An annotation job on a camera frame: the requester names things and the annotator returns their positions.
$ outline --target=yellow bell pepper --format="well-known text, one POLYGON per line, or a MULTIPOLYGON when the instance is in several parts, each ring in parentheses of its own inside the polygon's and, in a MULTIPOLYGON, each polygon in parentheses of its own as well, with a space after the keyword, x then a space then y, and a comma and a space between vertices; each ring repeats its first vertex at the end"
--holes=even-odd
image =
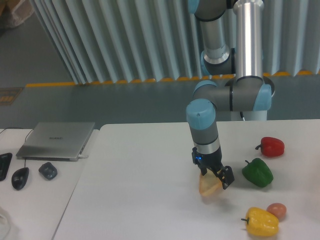
POLYGON ((270 237, 279 231, 278 218, 258 207, 249 208, 245 218, 241 220, 246 221, 245 225, 248 233, 255 236, 270 237))

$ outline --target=yellow floor stripe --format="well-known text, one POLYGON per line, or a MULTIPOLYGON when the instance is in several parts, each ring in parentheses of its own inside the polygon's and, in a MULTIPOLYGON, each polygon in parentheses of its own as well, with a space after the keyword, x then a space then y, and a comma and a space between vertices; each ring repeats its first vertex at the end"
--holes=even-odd
MULTIPOLYGON (((271 76, 291 76, 290 73, 286 72, 286 71, 279 71, 276 72, 275 74, 271 75, 270 73, 265 72, 263 74, 265 77, 271 77, 271 76)), ((297 73, 297 75, 301 76, 301 75, 313 75, 313 73, 311 71, 299 71, 297 73)), ((212 76, 212 79, 214 80, 219 80, 219 79, 232 79, 234 77, 233 74, 225 74, 225 75, 214 75, 212 76)), ((209 76, 204 76, 201 78, 201 80, 208 80, 209 76)), ((179 77, 177 79, 177 81, 183 82, 183 81, 197 81, 200 80, 200 78, 198 76, 193 76, 191 78, 188 77, 179 77)), ((145 81, 141 81, 140 79, 134 79, 132 80, 130 83, 132 84, 140 84, 140 83, 156 83, 157 81, 154 78, 150 78, 147 79, 145 81)), ((172 78, 169 77, 165 77, 163 79, 160 80, 160 82, 174 82, 174 80, 172 78)), ((108 84, 114 84, 111 80, 105 81, 105 82, 98 82, 98 81, 94 81, 91 83, 86 83, 85 85, 108 85, 108 84)), ((128 84, 127 80, 118 80, 116 82, 116 84, 128 84)), ((37 87, 61 87, 61 86, 79 86, 77 84, 75 84, 74 82, 49 82, 49 83, 28 83, 25 87, 26 88, 37 88, 37 87)))
POLYGON ((25 85, 26 88, 37 88, 37 87, 58 87, 58 86, 76 86, 74 82, 48 82, 48 83, 28 83, 25 85))

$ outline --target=laptop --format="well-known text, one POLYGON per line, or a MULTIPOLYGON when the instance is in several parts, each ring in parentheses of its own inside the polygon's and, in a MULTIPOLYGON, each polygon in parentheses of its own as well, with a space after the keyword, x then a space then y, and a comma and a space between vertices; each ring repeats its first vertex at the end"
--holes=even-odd
POLYGON ((18 159, 77 161, 94 122, 39 122, 16 154, 18 159))

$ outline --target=white desk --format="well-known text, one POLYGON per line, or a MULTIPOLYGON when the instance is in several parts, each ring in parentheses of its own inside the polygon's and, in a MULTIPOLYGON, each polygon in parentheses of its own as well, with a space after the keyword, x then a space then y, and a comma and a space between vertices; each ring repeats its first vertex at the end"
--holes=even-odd
MULTIPOLYGON (((30 129, 7 129, 0 134, 0 154, 13 155, 6 179, 0 182, 0 212, 11 225, 5 240, 51 240, 84 164, 90 160, 52 161, 58 174, 51 181, 38 171, 48 161, 27 160, 29 177, 25 187, 17 191, 12 187, 11 177, 16 170, 24 167, 25 161, 16 159, 16 153, 29 132, 30 129)), ((89 154, 98 132, 93 131, 83 155, 89 154)))
POLYGON ((187 123, 103 126, 54 239, 246 240, 240 218, 275 202, 288 213, 269 239, 318 239, 320 120, 218 122, 218 129, 222 162, 235 182, 202 199, 187 123), (260 189, 241 169, 261 157, 255 146, 265 136, 282 139, 285 154, 262 157, 274 180, 260 189))

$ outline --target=laptop logo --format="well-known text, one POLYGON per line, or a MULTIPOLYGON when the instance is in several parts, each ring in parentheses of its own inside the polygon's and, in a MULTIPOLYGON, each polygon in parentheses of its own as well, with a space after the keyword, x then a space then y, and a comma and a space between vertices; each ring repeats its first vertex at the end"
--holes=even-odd
POLYGON ((50 140, 62 140, 64 139, 62 136, 51 136, 49 137, 50 140))

